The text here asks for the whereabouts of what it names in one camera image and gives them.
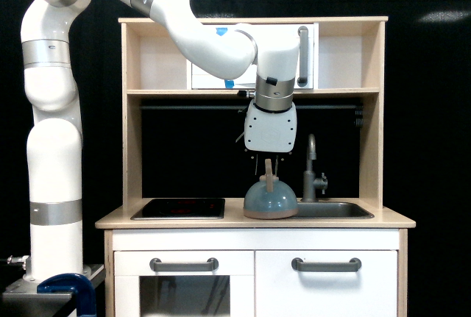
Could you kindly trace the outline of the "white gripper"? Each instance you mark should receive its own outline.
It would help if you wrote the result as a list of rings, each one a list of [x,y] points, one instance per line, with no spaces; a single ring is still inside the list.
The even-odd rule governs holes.
[[[294,104],[282,113],[268,113],[251,101],[244,122],[244,144],[255,152],[286,153],[294,148],[297,111]]]

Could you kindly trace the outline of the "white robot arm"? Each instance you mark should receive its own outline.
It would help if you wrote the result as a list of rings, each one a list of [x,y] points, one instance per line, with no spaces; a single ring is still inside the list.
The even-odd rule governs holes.
[[[201,24],[190,0],[120,0],[168,32],[180,53],[220,79],[257,68],[251,110],[282,117],[294,112],[292,94],[300,51],[287,32],[249,24],[223,35]],[[21,24],[24,89],[34,125],[26,142],[31,255],[29,275],[42,282],[81,274],[82,122],[69,53],[69,30],[91,0],[34,0]]]

